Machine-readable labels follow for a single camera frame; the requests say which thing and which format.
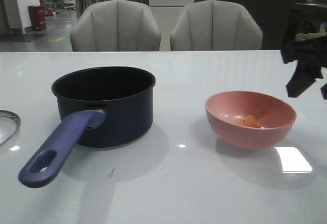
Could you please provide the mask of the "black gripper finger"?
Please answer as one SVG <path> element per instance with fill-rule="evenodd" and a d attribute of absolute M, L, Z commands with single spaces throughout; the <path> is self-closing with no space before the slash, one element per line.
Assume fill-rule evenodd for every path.
<path fill-rule="evenodd" d="M 321 69 L 320 66 L 298 61 L 293 76 L 286 84 L 288 97 L 299 97 L 316 82 L 316 79 L 322 79 Z"/>

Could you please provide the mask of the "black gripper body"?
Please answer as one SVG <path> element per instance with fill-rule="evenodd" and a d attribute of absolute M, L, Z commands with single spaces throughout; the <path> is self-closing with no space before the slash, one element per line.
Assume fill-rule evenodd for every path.
<path fill-rule="evenodd" d="M 296 41 L 295 25 L 304 21 L 305 18 L 320 18 L 326 20 L 326 0 L 306 0 L 302 11 L 293 19 L 293 23 L 285 34 L 281 55 L 284 63 L 295 60 L 307 62 L 312 65 L 326 68 L 326 36 L 311 40 Z"/>

